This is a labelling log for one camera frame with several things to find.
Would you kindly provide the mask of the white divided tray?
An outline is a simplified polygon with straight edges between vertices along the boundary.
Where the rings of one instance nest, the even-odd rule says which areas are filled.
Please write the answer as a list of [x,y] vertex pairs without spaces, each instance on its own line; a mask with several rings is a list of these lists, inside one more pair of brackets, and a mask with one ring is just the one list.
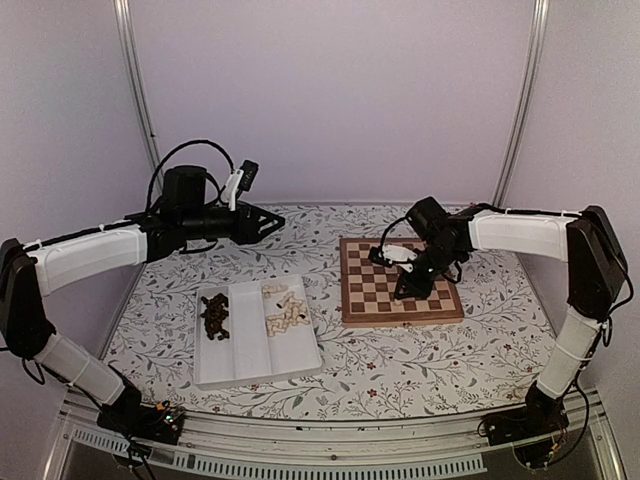
[[[201,287],[196,291],[193,383],[201,390],[288,381],[320,373],[323,361],[311,323],[293,327],[286,334],[268,337],[261,287],[264,284],[300,286],[303,279],[286,275],[252,282]],[[230,338],[209,340],[200,314],[202,296],[218,293],[229,299],[229,317],[223,326]]]

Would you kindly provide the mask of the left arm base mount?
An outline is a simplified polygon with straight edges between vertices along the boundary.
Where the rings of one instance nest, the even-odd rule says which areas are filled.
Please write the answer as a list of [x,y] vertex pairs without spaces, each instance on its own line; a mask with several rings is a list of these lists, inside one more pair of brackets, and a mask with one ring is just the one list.
[[101,428],[120,433],[126,438],[139,438],[177,445],[186,410],[169,401],[149,406],[137,400],[102,405],[97,419]]

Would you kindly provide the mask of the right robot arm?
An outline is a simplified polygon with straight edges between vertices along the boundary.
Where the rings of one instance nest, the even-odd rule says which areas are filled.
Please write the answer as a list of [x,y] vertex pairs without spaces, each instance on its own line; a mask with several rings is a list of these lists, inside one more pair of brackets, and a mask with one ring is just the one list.
[[379,244],[382,264],[402,270],[399,298],[426,298],[438,276],[449,269],[459,270],[474,252],[508,251],[566,265],[566,318],[516,421],[524,435],[539,435],[554,422],[555,407],[588,365],[598,343],[610,341],[612,313],[625,303],[620,291],[633,287],[606,212],[599,206],[553,212],[477,203],[451,214],[427,197],[402,219],[424,246],[409,249]]

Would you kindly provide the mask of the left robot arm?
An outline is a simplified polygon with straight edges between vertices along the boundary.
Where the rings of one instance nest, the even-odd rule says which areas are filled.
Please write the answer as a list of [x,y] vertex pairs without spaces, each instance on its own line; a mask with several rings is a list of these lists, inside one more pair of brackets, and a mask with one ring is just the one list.
[[149,264],[178,252],[191,241],[227,238],[253,245],[281,229],[285,220],[239,200],[251,188],[258,166],[245,161],[234,170],[219,197],[206,201],[213,178],[200,166],[169,169],[160,197],[124,219],[49,241],[1,245],[1,335],[5,348],[86,392],[128,434],[148,426],[141,393],[122,374],[59,334],[47,318],[43,299],[80,280],[125,266]]

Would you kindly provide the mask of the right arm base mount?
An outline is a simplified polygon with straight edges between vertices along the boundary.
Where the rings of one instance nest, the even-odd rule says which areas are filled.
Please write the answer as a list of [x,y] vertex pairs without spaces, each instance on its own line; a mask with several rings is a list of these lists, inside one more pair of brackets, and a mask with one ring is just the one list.
[[566,440],[569,421],[560,409],[548,417],[535,417],[527,407],[483,416],[476,429],[490,446],[509,444],[516,460],[525,468],[547,468]]

